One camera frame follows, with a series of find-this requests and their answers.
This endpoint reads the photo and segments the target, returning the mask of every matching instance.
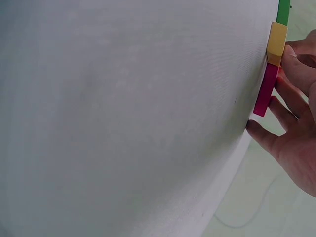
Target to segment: floor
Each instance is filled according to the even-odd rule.
[[[292,0],[288,40],[303,39],[316,26],[316,0]],[[283,130],[269,111],[261,124]],[[255,142],[203,237],[313,237],[316,198],[293,184]]]

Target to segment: white curved surface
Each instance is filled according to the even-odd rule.
[[[0,4],[6,235],[201,235],[248,146],[277,0]]]

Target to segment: hand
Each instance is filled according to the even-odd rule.
[[[315,34],[311,33],[309,37],[305,41],[307,45],[303,42],[289,44],[295,45],[299,55],[315,55],[315,44],[311,43]],[[278,77],[276,90],[290,111],[276,97],[272,97],[269,104],[286,133],[278,137],[252,120],[246,129],[301,189],[316,197],[316,69],[303,64],[303,58],[298,58],[287,45],[282,67],[289,81],[308,96],[309,103],[288,82]]]
[[[298,60],[307,66],[316,68],[316,30],[311,31],[306,39],[287,44],[293,48]]]

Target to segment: finger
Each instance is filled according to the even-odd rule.
[[[316,69],[301,63],[288,45],[284,50],[282,67],[289,81],[308,96],[311,86],[316,82]]]
[[[297,123],[296,117],[275,96],[271,97],[269,108],[285,131]]]
[[[313,51],[313,44],[310,40],[289,41],[286,43],[291,46],[296,54],[311,54]]]
[[[249,135],[259,143],[267,152],[274,155],[274,144],[278,139],[278,136],[265,130],[256,121],[249,120],[246,126]]]
[[[301,95],[281,77],[276,79],[275,88],[285,101],[290,111],[292,111],[292,113],[297,118],[300,118],[302,114],[304,114],[304,112],[309,109],[308,104],[301,97]]]
[[[301,62],[304,63],[305,65],[311,67],[311,68],[316,68],[316,61],[313,56],[311,55],[297,55],[297,59]]]

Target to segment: fingernail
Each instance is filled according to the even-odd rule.
[[[293,56],[293,57],[296,57],[296,56],[297,56],[296,53],[294,52],[293,48],[292,48],[291,46],[289,46],[289,45],[286,45],[286,46],[285,46],[284,52],[285,52],[286,54],[288,54],[288,55]]]

